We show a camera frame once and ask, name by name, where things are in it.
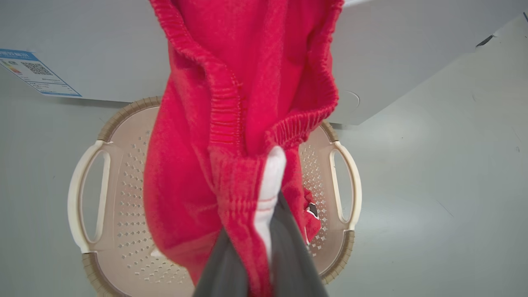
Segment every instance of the red garment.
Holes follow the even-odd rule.
[[[151,3],[171,65],[145,167],[154,242],[196,283],[223,226],[251,292],[270,296],[252,225],[263,166],[272,147],[284,149],[282,192],[305,230],[298,146],[337,104],[329,47],[343,1]]]

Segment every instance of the floor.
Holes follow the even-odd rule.
[[[330,296],[528,295],[528,23],[360,126],[338,126],[363,211]],[[0,295],[94,296],[73,242],[73,169],[121,103],[42,97],[0,71]]]

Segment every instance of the beige plastic basket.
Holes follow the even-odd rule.
[[[172,263],[154,246],[143,209],[143,170],[150,133],[161,98],[150,97],[122,108],[101,130],[77,164],[68,193],[68,220],[80,247],[84,270],[98,296],[191,296],[185,268]],[[299,149],[303,182],[317,204],[322,229],[309,250],[324,283],[343,270],[354,243],[361,211],[357,167],[337,135],[324,122]],[[345,159],[353,185],[349,219],[342,214],[334,154]],[[82,217],[82,189],[94,159],[105,163],[96,236],[89,239]]]

